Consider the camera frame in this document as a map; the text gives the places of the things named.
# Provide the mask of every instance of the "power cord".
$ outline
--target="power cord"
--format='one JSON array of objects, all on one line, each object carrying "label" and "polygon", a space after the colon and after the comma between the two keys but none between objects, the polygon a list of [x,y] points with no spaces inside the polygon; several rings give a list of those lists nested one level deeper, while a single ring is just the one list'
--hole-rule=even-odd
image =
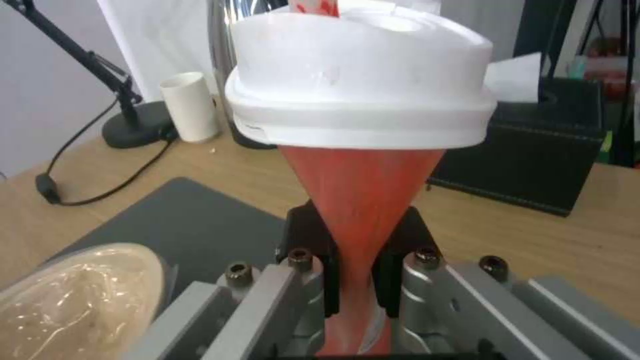
[{"label": "power cord", "polygon": [[49,204],[60,205],[60,206],[80,206],[91,204],[92,202],[100,201],[113,195],[116,192],[124,189],[127,185],[131,184],[142,172],[144,172],[148,167],[153,165],[162,155],[169,149],[169,146],[178,138],[178,133],[176,132],[173,126],[169,126],[161,129],[161,133],[159,134],[160,139],[164,140],[166,143],[162,150],[158,152],[151,160],[149,160],[146,164],[144,164],[138,171],[136,171],[130,178],[125,180],[122,184],[116,186],[115,188],[109,190],[108,192],[102,193],[98,196],[91,197],[89,199],[66,202],[62,201],[60,197],[60,193],[58,192],[58,185],[51,177],[51,171],[53,170],[53,166],[56,164],[58,158],[62,153],[71,145],[76,139],[78,139],[87,129],[92,127],[98,120],[100,120],[109,110],[115,106],[118,102],[116,98],[106,109],[100,112],[95,118],[89,121],[85,126],[83,126],[74,136],[72,136],[58,152],[54,155],[53,159],[49,163],[49,167],[47,171],[43,174],[36,176],[36,189],[38,192],[44,197]]}]

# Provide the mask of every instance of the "wooden desk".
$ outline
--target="wooden desk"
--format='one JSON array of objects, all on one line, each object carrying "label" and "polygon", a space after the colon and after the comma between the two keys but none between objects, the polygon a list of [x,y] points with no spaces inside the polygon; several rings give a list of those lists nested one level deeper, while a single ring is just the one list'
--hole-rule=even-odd
[{"label": "wooden desk", "polygon": [[[54,177],[66,199],[82,199],[114,187],[159,149],[119,151],[97,139],[64,155]],[[227,135],[177,143],[132,185],[80,208],[51,206],[36,193],[33,180],[43,168],[0,184],[0,286],[173,177],[190,177],[279,217],[307,199],[277,151],[243,149]],[[595,165],[568,218],[435,186],[420,192],[415,205],[449,261],[497,254],[520,277],[562,275],[640,325],[640,172]]]}]

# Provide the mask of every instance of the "white plastic cap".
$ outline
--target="white plastic cap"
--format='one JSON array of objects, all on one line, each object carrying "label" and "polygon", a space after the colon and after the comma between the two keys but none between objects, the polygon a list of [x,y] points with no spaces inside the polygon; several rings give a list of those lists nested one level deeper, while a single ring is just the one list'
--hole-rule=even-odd
[{"label": "white plastic cap", "polygon": [[342,18],[267,13],[232,27],[225,88],[240,132],[264,143],[444,149],[484,140],[492,44],[405,8]]}]

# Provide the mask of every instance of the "black leather box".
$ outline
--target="black leather box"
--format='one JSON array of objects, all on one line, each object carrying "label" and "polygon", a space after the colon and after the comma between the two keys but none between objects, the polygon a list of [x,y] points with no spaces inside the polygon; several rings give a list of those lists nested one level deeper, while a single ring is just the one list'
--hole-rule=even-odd
[{"label": "black leather box", "polygon": [[605,136],[598,83],[541,79],[540,103],[498,103],[477,146],[446,152],[429,183],[568,216]]}]

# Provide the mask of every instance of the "white paper cup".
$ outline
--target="white paper cup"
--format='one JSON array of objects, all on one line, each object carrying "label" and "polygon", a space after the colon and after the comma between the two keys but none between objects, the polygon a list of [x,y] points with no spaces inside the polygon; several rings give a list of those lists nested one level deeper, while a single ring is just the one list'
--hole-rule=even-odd
[{"label": "white paper cup", "polygon": [[218,133],[216,109],[201,72],[183,72],[160,83],[173,124],[185,142],[203,142]]}]

